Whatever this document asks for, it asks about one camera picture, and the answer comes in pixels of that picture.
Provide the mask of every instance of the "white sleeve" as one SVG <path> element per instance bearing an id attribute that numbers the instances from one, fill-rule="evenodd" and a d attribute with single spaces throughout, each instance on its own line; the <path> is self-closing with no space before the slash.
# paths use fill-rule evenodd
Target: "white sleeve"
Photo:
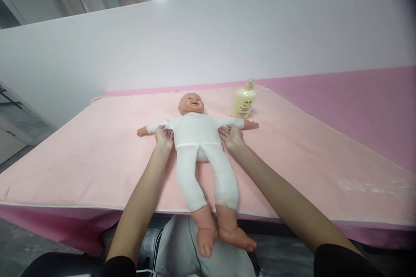
<path id="1" fill-rule="evenodd" d="M 222 126 L 226 126 L 227 124 L 233 124 L 240 129 L 244 128 L 244 120 L 234 117 L 227 117 L 227 118 L 215 118 L 215 122 L 217 123 L 217 127 L 220 128 Z"/>
<path id="2" fill-rule="evenodd" d="M 156 123 L 146 125 L 146 130 L 148 131 L 148 133 L 154 133 L 156 131 L 156 128 L 159 125 L 166 125 L 166 127 L 164 128 L 164 130 L 172 130 L 173 126 L 176 123 L 176 119 L 177 118 L 175 118 L 175 119 L 163 119 L 163 120 L 159 120 Z"/>

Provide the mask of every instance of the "black sleeve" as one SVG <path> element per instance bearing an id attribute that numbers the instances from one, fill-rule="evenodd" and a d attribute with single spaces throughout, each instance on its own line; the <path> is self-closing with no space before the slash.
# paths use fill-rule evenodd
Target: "black sleeve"
<path id="1" fill-rule="evenodd" d="M 369 261 L 350 249 L 338 245 L 321 245 L 315 252 L 315 277 L 374 276 L 384 277 Z"/>
<path id="2" fill-rule="evenodd" d="M 125 256 L 111 258 L 105 262 L 100 272 L 100 277 L 135 277 L 136 266 L 133 261 Z"/>

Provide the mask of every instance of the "baby doll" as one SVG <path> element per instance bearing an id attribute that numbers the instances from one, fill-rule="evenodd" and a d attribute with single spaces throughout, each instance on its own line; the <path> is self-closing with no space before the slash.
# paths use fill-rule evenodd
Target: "baby doll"
<path id="1" fill-rule="evenodd" d="M 199 254 L 211 257 L 218 232 L 222 240 L 246 251 L 257 244 L 237 226 L 238 185 L 233 168 L 222 150 L 218 128 L 234 124 L 240 129 L 254 129 L 255 122 L 238 118 L 214 118 L 203 114 L 204 103 L 196 93 L 188 93 L 179 102 L 181 117 L 161 120 L 137 130 L 138 136 L 155 132 L 159 125 L 172 129 L 177 151 L 176 179 L 180 185 L 192 218 L 198 226 Z M 215 208 L 218 232 L 211 208 L 195 178 L 196 161 L 209 161 L 214 172 Z"/>

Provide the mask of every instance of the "white onesie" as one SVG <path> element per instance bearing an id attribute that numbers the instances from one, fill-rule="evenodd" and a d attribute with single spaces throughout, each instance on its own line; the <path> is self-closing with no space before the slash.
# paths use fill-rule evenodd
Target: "white onesie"
<path id="1" fill-rule="evenodd" d="M 195 178 L 196 161 L 209 161 L 214 172 L 215 203 L 234 210 L 238 207 L 238 185 L 233 168 L 222 150 L 218 128 L 234 124 L 240 129 L 244 120 L 228 117 L 214 118 L 201 113 L 187 113 L 184 116 L 160 120 L 147 125 L 148 133 L 155 132 L 159 125 L 172 129 L 175 134 L 175 148 L 178 153 L 176 180 L 184 194 L 186 204 L 194 212 L 207 204 L 201 186 Z"/>

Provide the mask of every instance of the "bottle label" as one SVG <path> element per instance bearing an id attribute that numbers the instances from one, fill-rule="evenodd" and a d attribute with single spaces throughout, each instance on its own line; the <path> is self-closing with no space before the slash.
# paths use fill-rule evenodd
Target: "bottle label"
<path id="1" fill-rule="evenodd" d="M 243 102 L 243 106 L 239 107 L 240 112 L 237 114 L 241 117 L 247 116 L 251 109 L 251 104 L 253 103 L 253 100 L 246 100 Z"/>

